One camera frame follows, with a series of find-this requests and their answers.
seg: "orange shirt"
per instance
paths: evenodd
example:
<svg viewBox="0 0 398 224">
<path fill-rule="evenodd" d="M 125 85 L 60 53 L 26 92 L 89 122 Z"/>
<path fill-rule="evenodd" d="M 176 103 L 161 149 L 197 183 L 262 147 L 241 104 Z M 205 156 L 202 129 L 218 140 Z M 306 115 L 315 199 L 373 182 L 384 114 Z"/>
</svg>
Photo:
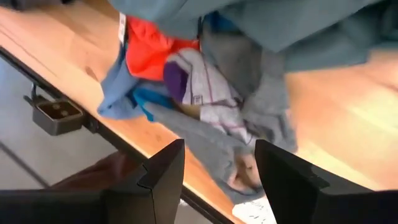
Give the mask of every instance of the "orange shirt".
<svg viewBox="0 0 398 224">
<path fill-rule="evenodd" d="M 127 16 L 127 67 L 132 75 L 148 80 L 163 80 L 163 67 L 169 54 L 182 48 L 199 50 L 197 40 L 179 40 L 163 35 L 155 24 Z"/>
</svg>

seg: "gray floor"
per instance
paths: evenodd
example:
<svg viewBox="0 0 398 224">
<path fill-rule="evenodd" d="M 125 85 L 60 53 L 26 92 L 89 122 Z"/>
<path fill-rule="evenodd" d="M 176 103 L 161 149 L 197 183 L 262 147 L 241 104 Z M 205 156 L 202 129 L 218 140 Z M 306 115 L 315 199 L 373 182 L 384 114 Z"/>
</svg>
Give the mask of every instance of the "gray floor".
<svg viewBox="0 0 398 224">
<path fill-rule="evenodd" d="M 116 149 L 99 135 L 80 131 L 51 137 L 31 121 L 31 107 L 22 99 L 30 82 L 0 59 L 0 141 L 29 167 L 54 184 Z M 0 151 L 0 189 L 38 189 L 40 185 Z M 178 208 L 176 223 L 209 223 L 189 206 Z"/>
</svg>

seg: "black metal bracket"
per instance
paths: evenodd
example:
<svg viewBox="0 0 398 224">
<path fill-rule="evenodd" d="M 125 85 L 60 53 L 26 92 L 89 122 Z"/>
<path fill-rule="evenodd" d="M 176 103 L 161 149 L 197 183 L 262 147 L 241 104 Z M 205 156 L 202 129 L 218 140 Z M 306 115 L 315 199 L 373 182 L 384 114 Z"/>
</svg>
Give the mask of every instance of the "black metal bracket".
<svg viewBox="0 0 398 224">
<path fill-rule="evenodd" d="M 37 94 L 37 85 L 33 82 L 30 97 L 24 100 L 33 109 L 32 120 L 51 136 L 58 136 L 79 130 L 83 125 L 84 112 L 68 99 L 50 101 Z"/>
</svg>

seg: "blue fabric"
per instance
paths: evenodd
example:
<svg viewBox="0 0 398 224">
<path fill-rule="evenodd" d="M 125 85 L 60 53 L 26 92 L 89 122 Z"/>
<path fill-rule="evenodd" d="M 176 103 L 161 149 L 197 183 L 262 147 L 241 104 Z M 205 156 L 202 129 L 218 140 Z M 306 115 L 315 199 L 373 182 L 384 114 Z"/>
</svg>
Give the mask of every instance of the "blue fabric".
<svg viewBox="0 0 398 224">
<path fill-rule="evenodd" d="M 169 109 L 174 108 L 172 101 L 169 97 L 141 87 L 136 88 L 134 91 L 131 92 L 130 99 L 137 102 L 138 106 L 141 107 L 141 110 L 147 116 L 147 119 L 149 121 L 154 121 L 154 115 L 144 108 L 145 103 L 151 102 Z"/>
<path fill-rule="evenodd" d="M 143 115 L 144 112 L 140 106 L 137 106 L 137 102 L 127 96 L 136 88 L 152 90 L 164 96 L 169 95 L 163 83 L 140 80 L 132 76 L 127 69 L 125 56 L 126 46 L 121 44 L 114 65 L 101 82 L 104 100 L 98 107 L 97 112 L 106 118 L 129 119 Z"/>
<path fill-rule="evenodd" d="M 219 12 L 212 12 L 205 16 L 213 32 L 238 32 L 239 29 L 229 19 L 224 18 Z"/>
</svg>

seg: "purple fabric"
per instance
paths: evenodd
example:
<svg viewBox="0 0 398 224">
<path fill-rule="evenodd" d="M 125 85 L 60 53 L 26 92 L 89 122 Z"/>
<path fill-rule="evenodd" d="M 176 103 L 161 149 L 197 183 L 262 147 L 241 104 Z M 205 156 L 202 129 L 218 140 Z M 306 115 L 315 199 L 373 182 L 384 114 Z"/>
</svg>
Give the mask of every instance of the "purple fabric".
<svg viewBox="0 0 398 224">
<path fill-rule="evenodd" d="M 163 69 L 163 80 L 170 96 L 182 102 L 188 82 L 188 73 L 176 62 L 167 62 Z"/>
</svg>

